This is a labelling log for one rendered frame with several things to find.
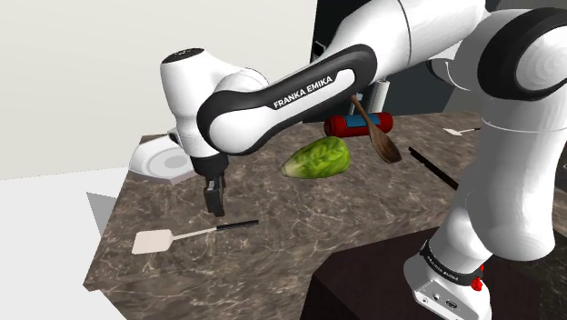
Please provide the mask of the thin black stick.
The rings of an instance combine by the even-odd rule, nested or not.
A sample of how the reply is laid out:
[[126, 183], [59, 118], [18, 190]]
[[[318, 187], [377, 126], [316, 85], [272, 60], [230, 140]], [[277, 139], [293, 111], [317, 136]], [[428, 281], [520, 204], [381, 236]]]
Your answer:
[[452, 179], [449, 175], [447, 175], [443, 170], [441, 170], [439, 167], [437, 167], [435, 164], [433, 164], [430, 160], [428, 160], [425, 156], [421, 155], [419, 152], [417, 152], [412, 147], [409, 147], [408, 150], [409, 150], [410, 155], [412, 157], [414, 157], [421, 164], [423, 164], [427, 169], [429, 169], [433, 174], [435, 174], [437, 177], [439, 177], [441, 180], [443, 180], [449, 187], [451, 187], [453, 190], [458, 189], [459, 184], [454, 179]]

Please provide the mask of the white upright cylinder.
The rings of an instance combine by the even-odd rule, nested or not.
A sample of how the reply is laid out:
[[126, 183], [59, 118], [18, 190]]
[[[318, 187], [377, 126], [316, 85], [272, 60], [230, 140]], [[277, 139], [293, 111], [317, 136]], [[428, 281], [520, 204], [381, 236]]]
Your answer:
[[371, 86], [371, 96], [368, 103], [369, 113], [381, 113], [388, 93], [390, 82], [383, 79]]

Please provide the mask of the white round plate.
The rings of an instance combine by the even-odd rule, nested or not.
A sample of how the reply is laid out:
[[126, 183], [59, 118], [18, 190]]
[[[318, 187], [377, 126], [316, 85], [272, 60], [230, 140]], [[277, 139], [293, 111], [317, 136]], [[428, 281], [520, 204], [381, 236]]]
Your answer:
[[149, 180], [169, 185], [196, 176], [190, 157], [168, 135], [137, 146], [129, 170]]

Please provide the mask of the dark robot stand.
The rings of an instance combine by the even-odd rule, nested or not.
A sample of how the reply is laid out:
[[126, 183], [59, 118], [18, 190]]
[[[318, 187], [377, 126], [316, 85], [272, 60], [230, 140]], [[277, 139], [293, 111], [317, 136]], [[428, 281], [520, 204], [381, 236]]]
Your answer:
[[[313, 273], [300, 320], [442, 320], [414, 301], [403, 276], [405, 260], [433, 233], [331, 254]], [[567, 320], [567, 237], [554, 237], [553, 252], [537, 261], [485, 263], [492, 320]]]

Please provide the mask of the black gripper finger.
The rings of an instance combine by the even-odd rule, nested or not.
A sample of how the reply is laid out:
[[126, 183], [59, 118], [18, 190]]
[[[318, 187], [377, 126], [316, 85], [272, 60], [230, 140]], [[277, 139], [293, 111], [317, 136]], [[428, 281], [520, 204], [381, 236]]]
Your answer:
[[224, 216], [224, 188], [225, 179], [223, 175], [219, 175], [214, 181], [214, 191], [217, 197], [217, 209], [214, 213], [215, 216]]
[[218, 212], [218, 186], [215, 179], [207, 179], [204, 200], [209, 213]]

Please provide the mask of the brown wooden spoon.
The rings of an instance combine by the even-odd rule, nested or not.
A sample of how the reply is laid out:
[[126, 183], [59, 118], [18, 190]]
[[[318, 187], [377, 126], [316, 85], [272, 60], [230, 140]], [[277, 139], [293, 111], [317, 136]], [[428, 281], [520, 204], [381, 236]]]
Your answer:
[[392, 139], [371, 121], [356, 95], [352, 95], [350, 100], [366, 123], [370, 140], [378, 156], [380, 156], [382, 160], [388, 164], [400, 162], [402, 160], [402, 156]]

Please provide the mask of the green lettuce head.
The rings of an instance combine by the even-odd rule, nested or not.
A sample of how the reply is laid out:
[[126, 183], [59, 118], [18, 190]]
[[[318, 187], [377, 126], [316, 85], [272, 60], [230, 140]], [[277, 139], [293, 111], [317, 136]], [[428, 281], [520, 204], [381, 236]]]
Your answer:
[[326, 136], [294, 152], [280, 172], [291, 178], [327, 178], [344, 173], [349, 166], [350, 154], [343, 139]]

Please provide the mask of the red cylinder with blue band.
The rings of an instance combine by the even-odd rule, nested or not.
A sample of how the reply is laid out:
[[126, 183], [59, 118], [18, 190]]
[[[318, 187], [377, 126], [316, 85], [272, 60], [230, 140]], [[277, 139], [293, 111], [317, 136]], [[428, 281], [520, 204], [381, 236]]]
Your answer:
[[[389, 113], [370, 113], [368, 117], [384, 133], [393, 129], [393, 117]], [[333, 115], [325, 120], [323, 130], [327, 136], [340, 138], [369, 135], [361, 115]]]

